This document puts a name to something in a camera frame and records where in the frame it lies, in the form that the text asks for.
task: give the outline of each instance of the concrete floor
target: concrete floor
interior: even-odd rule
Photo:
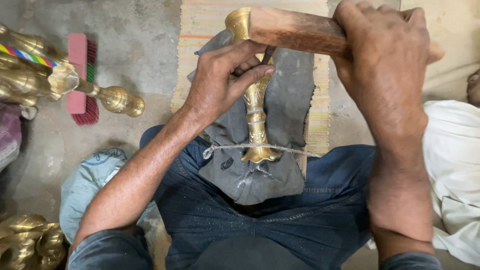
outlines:
[[[177,81],[177,43],[180,0],[5,0],[0,18],[9,27],[46,37],[66,49],[69,32],[86,33],[98,42],[97,78],[101,86],[121,85],[145,100],[139,118],[107,112],[100,106],[97,125],[79,127],[66,113],[65,100],[42,100],[39,114],[24,122],[19,158],[0,174],[5,200],[3,216],[37,213],[58,221],[60,185],[72,170],[95,150],[121,147],[134,153],[147,128],[171,116],[170,99]],[[34,2],[34,13],[25,13]],[[331,13],[339,0],[329,0]],[[377,0],[400,7],[400,0]],[[373,144],[366,122],[339,82],[330,63],[330,147]],[[143,222],[155,261],[161,269],[168,245],[158,212]],[[376,251],[361,249],[344,269],[377,269]],[[448,253],[441,254],[444,269],[469,269]]]

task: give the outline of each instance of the man's leg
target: man's leg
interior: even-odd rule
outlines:
[[[140,147],[162,129],[148,129]],[[155,201],[172,245],[165,259],[166,268],[187,269],[213,242],[252,235],[251,218],[241,215],[227,203],[223,193],[198,174],[209,160],[202,153],[210,144],[196,137],[173,161],[155,193]]]
[[[370,238],[367,178],[375,148],[337,147],[309,159],[300,195],[258,205],[255,236],[271,239],[315,269],[340,269]]]

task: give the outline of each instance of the brass object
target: brass object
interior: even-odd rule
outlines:
[[[24,269],[41,236],[38,232],[17,233],[0,239],[0,269]]]
[[[8,84],[0,81],[0,100],[5,102],[20,103],[26,106],[35,106],[38,98],[12,91]]]
[[[8,226],[0,226],[0,239],[15,234],[15,231]]]
[[[47,222],[44,217],[31,214],[10,217],[2,221],[0,227],[6,226],[13,229],[16,233],[24,233],[45,223]]]
[[[250,7],[232,11],[225,19],[225,26],[232,32],[232,43],[241,39],[250,39],[248,36],[248,15]],[[262,61],[264,54],[257,54],[257,58]],[[243,94],[243,100],[247,106],[247,123],[249,128],[249,142],[251,144],[268,144],[265,132],[266,115],[264,112],[264,96],[267,84],[272,78],[271,75],[262,77],[256,84],[251,85]],[[262,160],[274,161],[280,155],[268,147],[250,147],[247,153],[241,158],[241,161],[250,160],[258,163]]]
[[[33,63],[4,52],[0,52],[0,69],[30,70],[37,72],[45,78],[52,73],[52,69],[50,67]]]
[[[0,223],[0,269],[54,270],[66,256],[64,237],[40,215],[10,217]]]
[[[50,229],[51,227],[60,227],[60,223],[45,223],[43,225],[37,226],[29,230],[29,232],[40,232],[43,233],[44,231]]]
[[[145,110],[145,102],[141,97],[134,96],[120,86],[103,88],[82,80],[71,64],[54,67],[48,81],[52,92],[60,95],[73,90],[84,92],[90,97],[99,99],[103,107],[113,113],[126,113],[130,117],[137,117]]]
[[[13,91],[28,93],[29,96],[45,96],[52,102],[61,98],[61,95],[50,90],[46,78],[30,70],[0,69],[0,80],[6,82]]]
[[[52,59],[59,63],[68,63],[68,55],[55,49],[55,47],[43,37],[20,34],[0,23],[0,38],[7,40],[9,46],[33,55]]]

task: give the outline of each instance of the fingernail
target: fingernail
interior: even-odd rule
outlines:
[[[266,75],[272,75],[274,72],[275,72],[275,70],[273,68],[267,69],[267,71],[265,71],[265,76]]]

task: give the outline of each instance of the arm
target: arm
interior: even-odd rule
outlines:
[[[251,40],[203,54],[184,106],[94,197],[80,222],[73,250],[105,229],[129,229],[152,200],[170,164],[204,128],[228,111],[272,65],[260,65],[265,46]],[[231,75],[235,71],[239,77]]]
[[[334,58],[338,76],[377,144],[368,208],[380,262],[403,252],[433,253],[430,183],[422,154],[428,117],[421,92],[430,42],[423,10],[401,13],[343,1],[334,19],[353,53],[352,61]]]

